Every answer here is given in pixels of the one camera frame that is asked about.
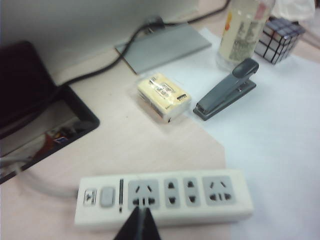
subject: sheet of paper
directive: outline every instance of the sheet of paper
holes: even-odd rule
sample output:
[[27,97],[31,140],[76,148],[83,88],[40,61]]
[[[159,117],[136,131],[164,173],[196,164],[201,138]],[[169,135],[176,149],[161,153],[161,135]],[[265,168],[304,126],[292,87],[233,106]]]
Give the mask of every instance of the sheet of paper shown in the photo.
[[243,169],[254,215],[232,225],[232,239],[318,239],[320,236],[320,65],[291,55],[260,67],[247,95],[202,121],[192,109],[228,72],[216,66],[220,38],[202,29],[212,47],[154,69],[191,94],[186,113],[225,147],[228,168]]

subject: stapler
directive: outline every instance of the stapler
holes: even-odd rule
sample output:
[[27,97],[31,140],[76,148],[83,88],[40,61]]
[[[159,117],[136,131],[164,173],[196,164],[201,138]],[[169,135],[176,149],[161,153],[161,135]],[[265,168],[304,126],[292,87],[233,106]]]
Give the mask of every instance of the stapler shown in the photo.
[[256,87],[249,78],[258,68],[256,61],[245,59],[196,104],[193,112],[206,121],[237,101]]

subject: bottle label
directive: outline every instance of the bottle label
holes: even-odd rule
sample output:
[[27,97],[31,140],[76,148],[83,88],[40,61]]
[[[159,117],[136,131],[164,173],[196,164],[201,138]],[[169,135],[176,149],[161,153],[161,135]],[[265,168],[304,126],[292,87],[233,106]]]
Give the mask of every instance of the bottle label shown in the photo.
[[219,48],[220,55],[233,63],[250,58],[265,25],[268,12],[269,8],[258,2],[246,9],[232,8],[226,18]]
[[251,57],[256,43],[259,40],[260,31],[264,23],[252,21],[240,23],[229,58],[234,61],[242,61]]

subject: white power strip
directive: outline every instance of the white power strip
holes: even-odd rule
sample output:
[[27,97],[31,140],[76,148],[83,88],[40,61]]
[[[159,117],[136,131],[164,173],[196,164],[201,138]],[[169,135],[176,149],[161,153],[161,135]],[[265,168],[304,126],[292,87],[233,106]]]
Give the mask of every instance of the white power strip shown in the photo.
[[240,170],[194,170],[84,177],[74,223],[120,228],[136,206],[148,207],[158,227],[234,222],[254,210]]

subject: rubik's cube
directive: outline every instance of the rubik's cube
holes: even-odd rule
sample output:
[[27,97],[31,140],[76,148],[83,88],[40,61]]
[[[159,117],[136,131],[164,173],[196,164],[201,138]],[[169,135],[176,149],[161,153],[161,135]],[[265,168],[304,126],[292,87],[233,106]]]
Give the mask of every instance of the rubik's cube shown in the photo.
[[255,47],[255,52],[272,64],[285,59],[305,29],[284,18],[270,18]]

